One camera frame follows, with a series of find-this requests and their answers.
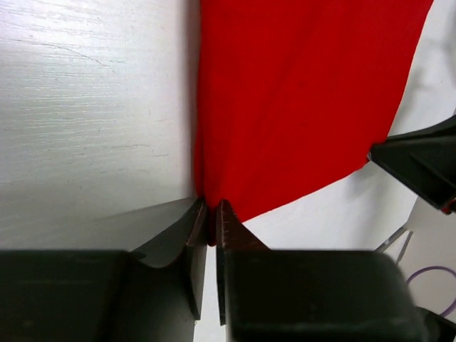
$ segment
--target red cloth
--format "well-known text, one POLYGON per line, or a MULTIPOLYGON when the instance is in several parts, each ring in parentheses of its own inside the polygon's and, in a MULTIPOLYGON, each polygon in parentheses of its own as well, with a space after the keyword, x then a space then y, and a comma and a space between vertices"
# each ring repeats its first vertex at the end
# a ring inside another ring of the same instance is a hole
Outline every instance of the red cloth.
POLYGON ((432 0, 201 0, 195 183, 244 221, 385 140, 432 0))

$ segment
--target red fabric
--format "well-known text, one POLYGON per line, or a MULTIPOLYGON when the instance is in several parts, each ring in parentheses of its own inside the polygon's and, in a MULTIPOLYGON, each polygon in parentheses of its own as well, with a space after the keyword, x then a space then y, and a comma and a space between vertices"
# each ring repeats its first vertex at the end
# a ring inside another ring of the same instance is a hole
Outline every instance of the red fabric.
POLYGON ((244 221, 385 140, 432 0, 201 0, 195 183, 244 221))

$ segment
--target black object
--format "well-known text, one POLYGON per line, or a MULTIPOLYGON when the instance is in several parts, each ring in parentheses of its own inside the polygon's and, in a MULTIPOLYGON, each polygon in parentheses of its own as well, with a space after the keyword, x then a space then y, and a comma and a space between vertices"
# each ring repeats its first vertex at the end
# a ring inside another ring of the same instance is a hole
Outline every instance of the black object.
POLYGON ((369 159, 445 214, 456 211, 456 116, 375 144, 369 159))
MULTIPOLYGON (((200 318, 207 206, 131 253, 0 252, 1 342, 191 342, 200 318)), ((272 251, 217 210, 220 318, 229 342, 452 342, 375 252, 272 251)))

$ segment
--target purple ring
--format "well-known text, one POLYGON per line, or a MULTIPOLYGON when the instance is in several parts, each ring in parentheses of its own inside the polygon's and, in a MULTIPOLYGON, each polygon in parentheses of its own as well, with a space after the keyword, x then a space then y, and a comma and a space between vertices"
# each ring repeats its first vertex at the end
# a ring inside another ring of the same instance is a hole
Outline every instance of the purple ring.
MULTIPOLYGON (((445 271, 449 274, 451 274, 455 279, 456 279, 456 272, 453 271, 452 269, 448 268, 448 267, 445 267, 445 266, 429 266, 429 267, 425 267, 423 269, 418 269, 414 274, 412 274, 411 276, 408 277, 406 283, 407 285, 410 284, 410 282, 416 278, 417 276, 423 274, 423 273, 426 273, 428 271, 445 271)), ((450 306, 448 306, 447 309, 445 309, 440 315, 442 317, 446 317, 448 316, 449 314, 451 314, 454 310, 456 309, 456 298, 455 300, 451 303, 450 306)))

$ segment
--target purple cable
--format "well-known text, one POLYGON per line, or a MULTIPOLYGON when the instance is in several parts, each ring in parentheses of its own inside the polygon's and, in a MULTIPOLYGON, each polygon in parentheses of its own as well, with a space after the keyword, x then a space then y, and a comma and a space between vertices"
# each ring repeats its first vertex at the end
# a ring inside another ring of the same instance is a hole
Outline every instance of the purple cable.
MULTIPOLYGON (((410 282, 416 278, 417 276, 426 273, 428 271, 445 271, 449 274, 451 274, 455 279, 456 279, 456 272, 453 271, 452 269, 445 267, 445 266, 429 266, 425 267, 424 269, 418 269, 414 274, 412 274, 408 279, 407 279, 407 285, 410 284, 410 282)), ((449 314, 451 314, 454 310, 456 309, 456 298, 455 300, 451 303, 450 306, 448 306, 447 309, 445 309, 440 315, 442 317, 446 317, 449 314)))

